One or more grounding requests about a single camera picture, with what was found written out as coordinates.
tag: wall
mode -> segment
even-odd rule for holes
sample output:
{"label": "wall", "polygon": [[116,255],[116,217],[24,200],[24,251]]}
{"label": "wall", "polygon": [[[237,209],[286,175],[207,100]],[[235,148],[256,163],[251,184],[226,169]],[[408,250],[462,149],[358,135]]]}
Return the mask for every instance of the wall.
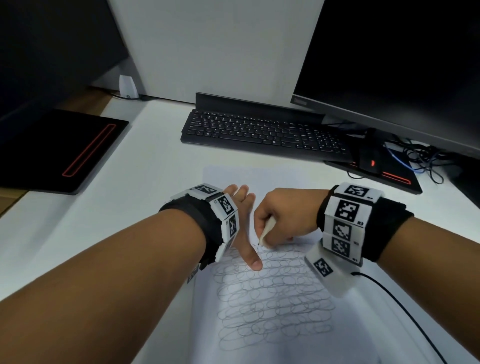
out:
{"label": "wall", "polygon": [[95,85],[194,102],[195,92],[291,106],[323,0],[110,0],[132,60]]}

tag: white desk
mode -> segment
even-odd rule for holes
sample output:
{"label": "white desk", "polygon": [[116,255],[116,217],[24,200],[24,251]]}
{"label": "white desk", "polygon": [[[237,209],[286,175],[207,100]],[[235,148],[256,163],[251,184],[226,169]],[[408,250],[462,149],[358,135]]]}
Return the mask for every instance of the white desk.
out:
{"label": "white desk", "polygon": [[[87,188],[77,196],[29,192],[0,219],[0,299],[105,237],[154,214],[168,198],[201,182],[206,165],[294,166],[311,187],[331,188],[348,180],[323,163],[186,145],[180,132],[193,105],[173,101],[113,99],[103,116],[132,121],[131,129]],[[449,180],[434,185],[420,175],[424,190],[412,195],[364,179],[402,201],[417,217],[480,242],[480,210]],[[450,363],[477,363],[376,265],[369,272],[392,290]],[[135,363],[185,363],[192,288],[184,286]]]}

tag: keyboard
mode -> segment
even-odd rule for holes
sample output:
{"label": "keyboard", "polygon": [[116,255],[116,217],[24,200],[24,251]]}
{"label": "keyboard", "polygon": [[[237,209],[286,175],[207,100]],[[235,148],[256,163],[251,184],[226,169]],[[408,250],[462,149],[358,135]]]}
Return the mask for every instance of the keyboard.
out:
{"label": "keyboard", "polygon": [[353,161],[345,138],[333,127],[224,112],[192,110],[181,141],[308,160]]}

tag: pencil drawing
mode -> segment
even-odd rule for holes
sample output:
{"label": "pencil drawing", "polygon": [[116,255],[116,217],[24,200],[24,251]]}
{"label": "pencil drawing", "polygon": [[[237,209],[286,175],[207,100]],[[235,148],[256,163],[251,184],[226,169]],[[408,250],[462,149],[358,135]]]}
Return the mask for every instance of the pencil drawing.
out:
{"label": "pencil drawing", "polygon": [[282,343],[302,335],[333,330],[330,295],[306,266],[308,244],[259,247],[264,267],[252,271],[236,249],[211,267],[220,301],[223,327],[220,349],[236,350],[259,343]]}

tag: white paper sheet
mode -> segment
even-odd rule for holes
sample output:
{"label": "white paper sheet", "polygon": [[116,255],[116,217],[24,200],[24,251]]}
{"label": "white paper sheet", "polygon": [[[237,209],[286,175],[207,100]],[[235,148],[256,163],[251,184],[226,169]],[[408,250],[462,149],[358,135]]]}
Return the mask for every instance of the white paper sheet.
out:
{"label": "white paper sheet", "polygon": [[[275,187],[302,188],[292,169],[207,167],[203,181],[248,184],[255,207]],[[303,256],[315,232],[277,250],[250,238],[264,268],[251,271],[235,249],[196,276],[191,364],[378,364],[372,340],[348,301],[329,295]]]}

